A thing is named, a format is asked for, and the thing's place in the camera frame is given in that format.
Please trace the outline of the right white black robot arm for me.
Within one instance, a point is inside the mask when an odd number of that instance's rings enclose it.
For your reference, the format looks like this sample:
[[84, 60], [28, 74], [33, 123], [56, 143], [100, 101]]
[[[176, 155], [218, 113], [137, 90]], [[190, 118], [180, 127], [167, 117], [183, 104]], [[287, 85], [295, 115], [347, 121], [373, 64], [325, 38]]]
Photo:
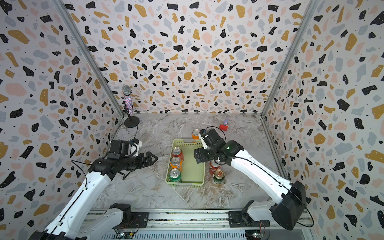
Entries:
[[216, 130], [216, 127], [208, 127], [193, 131], [192, 135], [199, 138], [203, 145], [194, 151], [196, 162], [215, 162], [233, 167], [255, 182], [271, 198], [257, 203], [251, 200], [240, 212], [230, 212], [230, 223], [253, 227], [266, 221], [274, 221], [285, 230], [292, 231], [300, 223], [303, 212], [309, 211], [305, 186], [299, 181], [292, 183], [274, 173], [238, 142], [226, 141]]

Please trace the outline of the pale green plastic basket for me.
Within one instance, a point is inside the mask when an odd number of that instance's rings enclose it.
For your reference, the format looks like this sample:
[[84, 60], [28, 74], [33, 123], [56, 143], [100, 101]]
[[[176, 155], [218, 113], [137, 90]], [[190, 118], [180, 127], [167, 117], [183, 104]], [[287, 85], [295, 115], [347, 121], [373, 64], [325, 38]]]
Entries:
[[203, 144], [201, 140], [194, 139], [174, 139], [171, 147], [172, 150], [175, 147], [179, 147], [184, 156], [184, 161], [182, 163], [183, 171], [181, 172], [181, 181], [172, 182], [170, 178], [171, 159], [172, 155], [169, 157], [168, 169], [166, 171], [165, 182], [170, 186], [178, 187], [202, 187], [205, 183], [205, 164], [198, 164], [194, 157], [194, 150], [202, 148]]

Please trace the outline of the red cola can column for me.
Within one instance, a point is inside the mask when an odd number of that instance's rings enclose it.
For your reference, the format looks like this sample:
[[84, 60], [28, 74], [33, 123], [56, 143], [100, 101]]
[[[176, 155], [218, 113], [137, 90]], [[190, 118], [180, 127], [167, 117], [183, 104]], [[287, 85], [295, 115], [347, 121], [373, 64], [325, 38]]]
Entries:
[[211, 161], [210, 161], [209, 173], [210, 173], [211, 175], [213, 175], [214, 172], [215, 172], [216, 170], [220, 169], [220, 168], [221, 168], [221, 165], [217, 164], [214, 160], [211, 160]]
[[171, 155], [172, 155], [172, 158], [178, 157], [182, 162], [184, 161], [183, 151], [180, 147], [174, 147], [172, 149]]

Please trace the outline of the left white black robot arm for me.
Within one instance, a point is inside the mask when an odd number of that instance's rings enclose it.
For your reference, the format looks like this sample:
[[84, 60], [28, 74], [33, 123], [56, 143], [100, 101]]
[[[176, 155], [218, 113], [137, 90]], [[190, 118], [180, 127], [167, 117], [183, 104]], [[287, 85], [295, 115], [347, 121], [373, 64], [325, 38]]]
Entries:
[[96, 221], [82, 229], [81, 226], [103, 190], [117, 174], [127, 178], [136, 170], [152, 166], [158, 157], [140, 153], [142, 142], [112, 141], [103, 158], [91, 163], [84, 182], [74, 197], [42, 232], [34, 232], [31, 240], [96, 240], [113, 228], [130, 227], [134, 220], [132, 208], [127, 204], [113, 204]]

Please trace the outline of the green gold-top soda can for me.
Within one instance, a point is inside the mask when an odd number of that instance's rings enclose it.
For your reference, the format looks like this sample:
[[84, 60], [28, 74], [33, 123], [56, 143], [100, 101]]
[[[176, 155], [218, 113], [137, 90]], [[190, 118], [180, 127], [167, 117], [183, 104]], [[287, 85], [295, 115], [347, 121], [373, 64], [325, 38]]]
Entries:
[[217, 169], [213, 174], [213, 185], [216, 187], [220, 187], [224, 184], [225, 181], [225, 173], [221, 169]]

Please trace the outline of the orange soda can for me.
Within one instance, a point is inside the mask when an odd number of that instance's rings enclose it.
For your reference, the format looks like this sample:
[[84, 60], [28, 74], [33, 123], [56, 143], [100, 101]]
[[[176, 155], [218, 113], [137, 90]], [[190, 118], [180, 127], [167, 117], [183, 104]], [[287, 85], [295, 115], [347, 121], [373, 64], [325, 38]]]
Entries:
[[199, 139], [199, 134], [200, 134], [200, 131], [199, 131], [198, 129], [194, 129], [194, 130], [192, 131], [192, 138], [193, 138], [194, 140], [198, 140], [198, 139]]
[[170, 166], [172, 169], [178, 169], [180, 172], [183, 171], [183, 161], [179, 157], [172, 157], [170, 161]]

